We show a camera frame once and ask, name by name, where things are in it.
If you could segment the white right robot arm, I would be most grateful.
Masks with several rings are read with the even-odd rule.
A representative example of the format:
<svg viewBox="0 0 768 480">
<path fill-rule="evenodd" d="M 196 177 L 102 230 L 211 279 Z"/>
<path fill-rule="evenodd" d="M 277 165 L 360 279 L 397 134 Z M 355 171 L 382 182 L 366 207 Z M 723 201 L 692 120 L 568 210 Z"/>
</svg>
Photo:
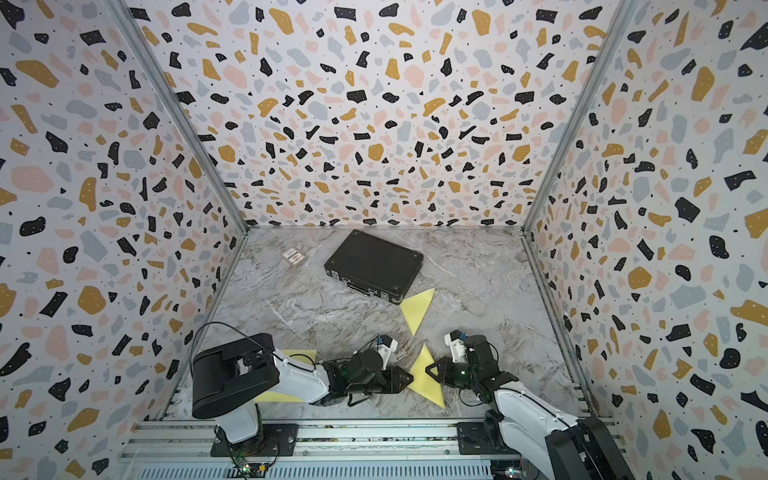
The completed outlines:
<svg viewBox="0 0 768 480">
<path fill-rule="evenodd" d="M 516 453 L 537 479 L 632 479 L 622 451 L 598 417 L 564 412 L 502 370 L 498 351 L 485 336 L 454 330 L 445 336 L 451 351 L 419 367 L 438 384 L 470 391 L 489 409 L 481 422 L 458 428 L 460 448 L 470 454 Z"/>
</svg>

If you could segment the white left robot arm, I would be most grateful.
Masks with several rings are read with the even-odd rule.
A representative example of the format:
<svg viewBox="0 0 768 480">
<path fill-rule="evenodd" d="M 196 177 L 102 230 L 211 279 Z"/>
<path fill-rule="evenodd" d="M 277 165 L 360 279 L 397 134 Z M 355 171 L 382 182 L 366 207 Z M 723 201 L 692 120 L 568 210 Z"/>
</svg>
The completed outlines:
<svg viewBox="0 0 768 480">
<path fill-rule="evenodd" d="M 397 348 L 398 342 L 385 335 L 348 358 L 306 364 L 277 349 L 269 334 L 247 336 L 193 358 L 191 413 L 197 420 L 215 421 L 236 444 L 261 435 L 256 399 L 269 392 L 320 407 L 342 401 L 354 406 L 356 395 L 399 394 L 414 377 L 389 364 Z"/>
</svg>

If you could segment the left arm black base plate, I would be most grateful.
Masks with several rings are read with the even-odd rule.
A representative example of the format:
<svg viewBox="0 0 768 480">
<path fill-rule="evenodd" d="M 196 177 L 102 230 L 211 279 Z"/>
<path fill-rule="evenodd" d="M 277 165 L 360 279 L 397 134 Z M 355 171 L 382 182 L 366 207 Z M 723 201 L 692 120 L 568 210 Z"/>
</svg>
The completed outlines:
<svg viewBox="0 0 768 480">
<path fill-rule="evenodd" d="M 255 437 L 231 443 L 222 428 L 214 428 L 211 457 L 280 457 L 292 456 L 298 438 L 296 423 L 267 423 L 260 426 Z"/>
</svg>

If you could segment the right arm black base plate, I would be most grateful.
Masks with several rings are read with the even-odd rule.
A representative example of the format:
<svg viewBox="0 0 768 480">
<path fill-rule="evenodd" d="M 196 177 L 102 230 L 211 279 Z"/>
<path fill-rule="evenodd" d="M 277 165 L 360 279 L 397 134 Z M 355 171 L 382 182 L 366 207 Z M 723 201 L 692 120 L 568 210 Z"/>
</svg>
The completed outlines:
<svg viewBox="0 0 768 480">
<path fill-rule="evenodd" d="M 500 440 L 494 440 L 483 422 L 459 422 L 456 424 L 457 441 L 461 455 L 512 455 L 516 450 Z"/>
</svg>

